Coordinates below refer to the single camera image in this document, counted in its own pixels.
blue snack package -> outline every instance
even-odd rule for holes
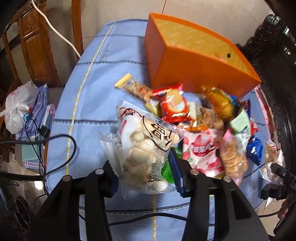
[[[257,166],[262,161],[262,142],[256,136],[251,136],[247,145],[247,158],[251,159]]]

blue tablecloth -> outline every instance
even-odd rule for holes
[[[114,88],[114,84],[125,74],[131,73],[137,80],[149,86],[149,76],[144,48],[147,20],[120,20],[106,24],[94,37],[75,66],[60,99],[51,135],[71,134],[77,142],[77,152],[69,163],[68,174],[73,178],[87,176],[103,166],[107,160],[100,145],[98,131],[116,133],[116,109],[119,99],[144,108],[140,100]],[[197,97],[186,93],[188,101]],[[251,100],[252,114],[259,123],[264,123],[256,95],[250,92],[244,99]],[[267,129],[260,126],[256,135],[267,140]],[[49,142],[47,171],[66,161],[68,140],[59,138]],[[249,162],[250,173],[257,168]],[[47,187],[52,191],[66,174],[66,168],[47,177]],[[256,208],[260,205],[260,190],[265,185],[259,172],[243,180],[241,189]],[[143,214],[167,212],[187,216],[189,199],[171,192],[147,195],[130,191],[123,198],[118,191],[112,199],[105,199],[109,222],[128,220]],[[84,207],[84,197],[80,205]],[[214,223],[214,199],[210,200],[210,223]],[[111,227],[113,240],[181,240],[185,222],[166,217],[149,218],[132,224]],[[86,240],[85,223],[80,219],[80,236]],[[208,238],[213,238],[213,227]]]

green snack package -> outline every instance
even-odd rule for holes
[[[178,147],[174,147],[178,158],[182,159],[182,150]],[[165,178],[165,180],[169,183],[175,183],[172,175],[172,171],[170,170],[170,165],[168,163],[168,159],[165,161],[163,168],[161,169],[161,175]]]

bag of white round snacks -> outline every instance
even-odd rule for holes
[[[161,168],[169,149],[184,137],[185,130],[147,116],[134,108],[117,107],[119,178],[125,186],[149,194],[174,191],[161,176]]]

white cable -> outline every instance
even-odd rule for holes
[[[69,44],[71,47],[72,47],[72,49],[74,49],[74,51],[75,51],[75,53],[77,54],[77,56],[80,58],[81,56],[80,56],[80,54],[79,54],[79,52],[77,51],[77,49],[75,48],[75,46],[68,40],[68,39],[66,39],[63,35],[61,35],[53,26],[52,26],[52,24],[50,23],[50,21],[48,20],[48,18],[46,17],[46,15],[43,13],[43,12],[41,12],[41,10],[39,9],[39,8],[37,8],[37,6],[35,5],[35,3],[34,3],[34,0],[31,0],[32,1],[32,4],[33,4],[33,6],[34,6],[34,8],[42,15],[42,17],[44,17],[45,18],[45,20],[46,20],[46,22],[48,23],[48,25],[50,26],[50,28],[58,35],[58,36],[60,36],[67,44]]]

